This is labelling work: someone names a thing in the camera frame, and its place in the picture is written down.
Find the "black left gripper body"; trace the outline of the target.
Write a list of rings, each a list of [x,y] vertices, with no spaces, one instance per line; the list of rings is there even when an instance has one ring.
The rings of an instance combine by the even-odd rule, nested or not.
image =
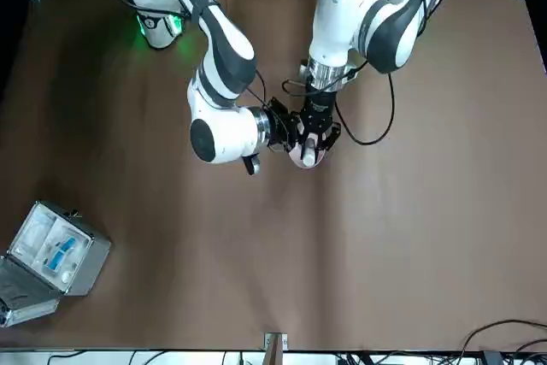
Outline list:
[[[335,91],[310,89],[306,92],[300,120],[305,131],[327,131],[332,126]]]

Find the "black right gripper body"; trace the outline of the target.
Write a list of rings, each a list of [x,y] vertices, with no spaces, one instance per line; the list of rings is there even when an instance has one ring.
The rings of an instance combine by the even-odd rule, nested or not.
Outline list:
[[[274,136],[286,136],[284,120],[286,110],[284,106],[267,106],[267,115],[269,120],[270,137],[268,145],[271,146],[271,138]]]

